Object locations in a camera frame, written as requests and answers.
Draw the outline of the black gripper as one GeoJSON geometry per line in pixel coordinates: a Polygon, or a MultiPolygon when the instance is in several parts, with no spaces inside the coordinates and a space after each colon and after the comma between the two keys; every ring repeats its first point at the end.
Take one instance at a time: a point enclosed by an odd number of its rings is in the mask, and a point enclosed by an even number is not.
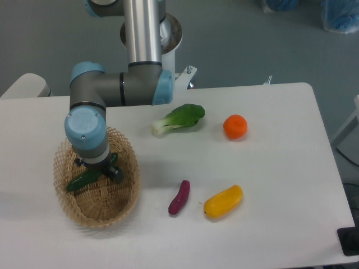
{"type": "Polygon", "coordinates": [[[84,166],[91,171],[99,171],[102,174],[109,177],[115,184],[120,184],[124,179],[123,171],[111,165],[111,156],[107,157],[96,157],[96,158],[84,158],[77,157],[74,163],[80,167],[84,166]]]}

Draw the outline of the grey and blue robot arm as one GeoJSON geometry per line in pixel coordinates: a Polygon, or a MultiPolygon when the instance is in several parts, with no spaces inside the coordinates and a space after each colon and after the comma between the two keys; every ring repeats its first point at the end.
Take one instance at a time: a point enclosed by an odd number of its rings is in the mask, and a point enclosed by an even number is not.
{"type": "Polygon", "coordinates": [[[85,7],[95,17],[125,18],[128,70],[106,73],[97,63],[75,65],[65,133],[78,155],[77,165],[119,183],[123,172],[111,163],[106,109],[172,101],[174,79],[162,64],[162,46],[171,27],[164,1],[86,1],[85,7]]]}

